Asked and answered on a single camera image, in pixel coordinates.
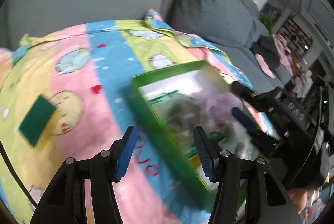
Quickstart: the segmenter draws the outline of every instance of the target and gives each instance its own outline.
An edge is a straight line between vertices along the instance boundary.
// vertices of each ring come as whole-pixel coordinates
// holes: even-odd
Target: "silver bolt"
[[[107,156],[109,156],[110,155],[110,151],[108,151],[108,150],[103,150],[103,151],[101,151],[101,156],[102,157],[107,157]]]
[[[65,163],[72,164],[74,162],[74,159],[72,157],[69,157],[65,160]]]
[[[220,155],[221,155],[221,156],[224,156],[224,157],[229,157],[230,152],[229,152],[228,150],[222,150],[222,151],[220,152]]]
[[[264,160],[263,158],[259,157],[256,159],[256,161],[259,163],[259,164],[264,164],[266,162],[266,160]]]

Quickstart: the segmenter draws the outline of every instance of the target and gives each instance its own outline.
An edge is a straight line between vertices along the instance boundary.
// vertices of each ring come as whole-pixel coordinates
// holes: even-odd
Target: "green sponge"
[[[42,95],[39,95],[23,119],[19,130],[33,147],[36,146],[46,124],[55,110],[55,106],[47,101]]]

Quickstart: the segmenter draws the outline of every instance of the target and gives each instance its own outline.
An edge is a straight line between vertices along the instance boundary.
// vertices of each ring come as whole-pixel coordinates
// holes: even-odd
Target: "colorful blanket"
[[[136,125],[134,157],[114,185],[124,224],[206,221],[210,213],[198,210],[173,179],[126,102],[133,76],[199,59],[208,60],[228,83],[238,80],[252,87],[225,53],[196,35],[173,30],[154,11],[144,21],[89,23],[42,38],[25,35],[18,50],[1,49],[0,139],[31,196],[40,199],[64,159],[91,158]],[[57,106],[57,113],[33,148],[18,127],[40,94]],[[249,109],[272,134],[268,119]],[[19,223],[28,223],[33,206],[2,158],[0,170],[1,197]],[[85,189],[88,222],[94,223],[89,181]]]

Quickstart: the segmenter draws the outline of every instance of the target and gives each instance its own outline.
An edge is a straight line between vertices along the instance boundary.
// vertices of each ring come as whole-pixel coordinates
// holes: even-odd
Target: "yellow cartoon face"
[[[69,90],[54,95],[50,102],[61,112],[61,118],[53,133],[55,135],[66,134],[77,125],[84,109],[84,103],[79,94]]]

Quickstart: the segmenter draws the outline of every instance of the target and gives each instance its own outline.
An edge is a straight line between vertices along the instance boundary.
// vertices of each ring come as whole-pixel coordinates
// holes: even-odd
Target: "blue gripper pad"
[[[197,149],[204,174],[211,182],[214,182],[214,169],[219,162],[218,154],[202,126],[197,126],[194,129],[194,144]]]
[[[256,133],[259,131],[257,124],[238,107],[232,108],[231,114],[248,132]]]
[[[116,157],[115,179],[120,181],[126,174],[130,159],[137,141],[137,130],[134,126],[129,126],[123,135],[120,144],[113,155]]]

